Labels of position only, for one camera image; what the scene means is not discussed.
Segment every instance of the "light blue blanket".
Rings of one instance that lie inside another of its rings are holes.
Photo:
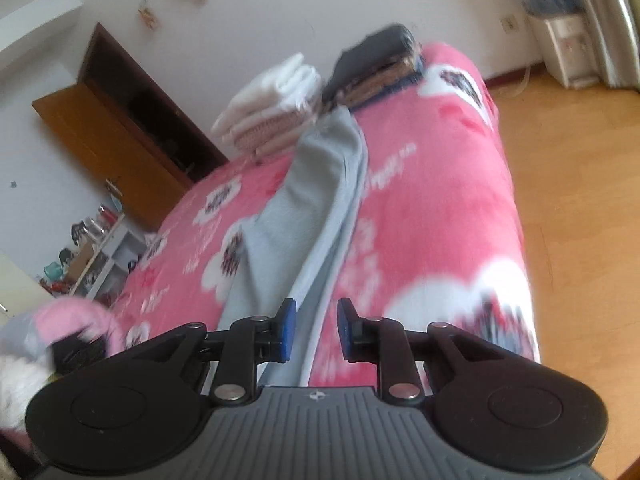
[[[292,360],[270,364],[262,383],[308,381],[366,171],[362,131],[346,108],[337,108],[303,135],[282,187],[242,227],[241,261],[218,330],[243,317],[272,317],[285,298],[298,305]]]

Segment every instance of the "folded clothes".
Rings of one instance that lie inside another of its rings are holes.
[[[220,114],[213,124],[211,136],[222,136],[242,119],[272,107],[291,95],[308,75],[306,69],[300,70],[304,59],[302,54],[296,54],[251,81]]]
[[[306,116],[303,121],[316,113],[318,99],[322,92],[322,78],[318,71],[309,65],[303,65],[300,67],[300,71],[303,73],[303,78],[291,94],[277,104],[253,113],[236,123],[227,133],[222,135],[222,140],[233,143],[238,137],[249,133],[265,122],[287,116],[292,112],[298,112],[303,117]]]
[[[314,110],[289,112],[273,117],[239,136],[234,141],[234,146],[242,152],[253,152],[274,137],[289,132],[315,117]]]
[[[402,79],[396,81],[395,83],[389,86],[385,86],[382,90],[380,90],[380,92],[378,92],[372,98],[367,99],[366,101],[360,102],[358,104],[352,105],[351,107],[349,107],[349,111],[351,113],[356,113],[358,110],[362,110],[363,108],[366,108],[367,106],[371,106],[377,103],[378,101],[381,101],[386,97],[389,97],[390,95],[401,92],[405,88],[409,88],[409,86],[415,85],[418,81],[423,80],[424,78],[423,70],[424,70],[424,66],[421,65],[419,70],[417,70],[416,72],[413,72],[412,74],[409,74],[406,77],[403,77]]]
[[[322,92],[322,102],[333,102],[339,90],[413,55],[416,49],[414,37],[404,25],[390,25],[367,36],[360,44],[341,54],[334,74]]]
[[[407,56],[397,63],[389,66],[358,85],[348,89],[344,94],[338,94],[338,104],[343,104],[349,108],[358,106],[363,102],[375,97],[383,91],[385,87],[404,79],[405,77],[421,73],[421,59],[419,55]]]
[[[296,144],[300,140],[300,137],[302,137],[302,135],[314,124],[316,124],[316,117],[309,119],[305,123],[300,124],[300,126],[288,131],[285,134],[281,134],[269,140],[268,142],[265,142],[254,151],[254,159],[261,160],[270,155],[273,155],[274,153],[290,148],[291,146]]]

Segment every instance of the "circular pad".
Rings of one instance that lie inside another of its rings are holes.
[[[558,420],[562,402],[542,388],[505,386],[489,397],[489,411],[505,424],[535,430]]]
[[[43,388],[26,414],[35,447],[60,468],[119,474],[177,452],[200,421],[200,398],[162,363],[122,360]]]
[[[607,429],[593,390],[524,359],[469,363],[435,396],[433,416],[461,452],[523,473],[589,463]]]

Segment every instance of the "white fluffy cloth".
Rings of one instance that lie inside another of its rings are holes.
[[[225,134],[245,117],[269,108],[290,95],[306,75],[306,72],[299,70],[304,60],[302,54],[296,54],[251,81],[220,114],[211,128],[211,136],[216,138]]]
[[[51,375],[47,367],[25,358],[0,355],[0,429],[26,431],[27,406]]]
[[[309,65],[301,66],[298,71],[302,74],[302,79],[291,94],[276,105],[254,112],[234,124],[223,134],[222,139],[225,142],[234,142],[252,128],[291,112],[298,112],[303,121],[311,118],[316,113],[316,104],[322,92],[322,78],[318,71]]]

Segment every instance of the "electrical outlet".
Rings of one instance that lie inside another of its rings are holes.
[[[513,34],[520,30],[520,24],[518,23],[518,19],[515,14],[507,14],[503,16],[500,19],[500,23],[502,23],[502,28],[507,34]]]

